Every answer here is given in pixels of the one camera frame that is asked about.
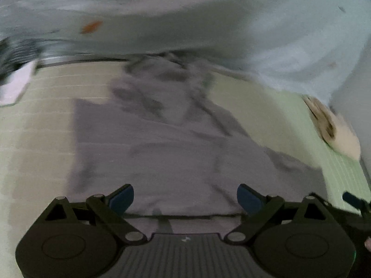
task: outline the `orange spot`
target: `orange spot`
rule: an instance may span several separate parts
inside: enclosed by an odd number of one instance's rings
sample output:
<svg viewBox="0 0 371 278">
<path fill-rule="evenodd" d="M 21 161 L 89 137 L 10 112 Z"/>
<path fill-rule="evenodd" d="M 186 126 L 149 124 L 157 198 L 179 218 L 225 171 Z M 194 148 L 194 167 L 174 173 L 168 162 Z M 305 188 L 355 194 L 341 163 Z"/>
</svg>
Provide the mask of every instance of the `orange spot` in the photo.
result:
<svg viewBox="0 0 371 278">
<path fill-rule="evenodd" d="M 98 30 L 98 28 L 102 25 L 102 21 L 94 21 L 85 25 L 82 30 L 81 34 L 93 33 Z"/>
</svg>

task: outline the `circular cap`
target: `circular cap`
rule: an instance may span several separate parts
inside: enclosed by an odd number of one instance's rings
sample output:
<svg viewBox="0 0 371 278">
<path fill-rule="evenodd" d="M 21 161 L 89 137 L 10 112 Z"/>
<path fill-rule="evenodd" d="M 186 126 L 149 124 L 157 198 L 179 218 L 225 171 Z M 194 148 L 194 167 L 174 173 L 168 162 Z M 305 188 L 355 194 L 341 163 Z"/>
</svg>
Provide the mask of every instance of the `circular cap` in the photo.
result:
<svg viewBox="0 0 371 278">
<path fill-rule="evenodd" d="M 128 241 L 139 241 L 139 240 L 142 240 L 143 239 L 143 234 L 141 232 L 133 231 L 133 232 L 127 233 L 125 235 L 125 238 Z"/>
<path fill-rule="evenodd" d="M 241 232 L 232 232 L 228 234 L 227 238 L 233 242 L 240 242 L 244 241 L 246 239 L 246 236 L 244 235 L 244 233 Z"/>
<path fill-rule="evenodd" d="M 107 231 L 86 224 L 34 224 L 19 242 L 16 261 L 25 277 L 89 278 L 115 260 L 117 244 Z"/>
<path fill-rule="evenodd" d="M 259 234 L 253 249 L 275 277 L 337 278 L 348 273 L 355 248 L 337 224 L 290 223 Z"/>
</svg>

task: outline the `beige cloth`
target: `beige cloth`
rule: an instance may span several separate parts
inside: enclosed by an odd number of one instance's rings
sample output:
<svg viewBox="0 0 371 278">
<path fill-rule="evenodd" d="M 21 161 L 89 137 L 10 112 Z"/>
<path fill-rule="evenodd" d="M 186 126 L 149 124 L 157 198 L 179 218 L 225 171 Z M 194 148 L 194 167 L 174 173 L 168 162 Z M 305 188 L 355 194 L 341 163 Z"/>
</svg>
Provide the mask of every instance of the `beige cloth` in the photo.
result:
<svg viewBox="0 0 371 278">
<path fill-rule="evenodd" d="M 361 157 L 361 146 L 351 126 L 340 114 L 334 114 L 317 98 L 304 97 L 304 101 L 313 113 L 312 119 L 320 136 L 334 151 L 354 160 Z"/>
</svg>

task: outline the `mattress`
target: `mattress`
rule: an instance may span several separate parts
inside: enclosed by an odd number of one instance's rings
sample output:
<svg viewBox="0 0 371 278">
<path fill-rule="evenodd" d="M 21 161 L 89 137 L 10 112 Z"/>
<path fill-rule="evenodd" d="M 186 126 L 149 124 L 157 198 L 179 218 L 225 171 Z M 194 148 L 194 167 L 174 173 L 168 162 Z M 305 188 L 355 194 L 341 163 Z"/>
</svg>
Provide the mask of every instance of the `mattress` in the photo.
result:
<svg viewBox="0 0 371 278">
<path fill-rule="evenodd" d="M 0 108 L 0 277 L 21 274 L 18 241 L 45 207 L 66 192 L 75 159 L 73 99 L 103 103 L 122 63 L 99 62 L 40 69 L 21 101 Z M 300 96 L 216 75 L 209 97 L 228 109 L 260 145 L 321 167 L 330 201 L 347 208 L 344 190 L 371 200 L 358 162 L 333 152 L 318 137 Z"/>
</svg>

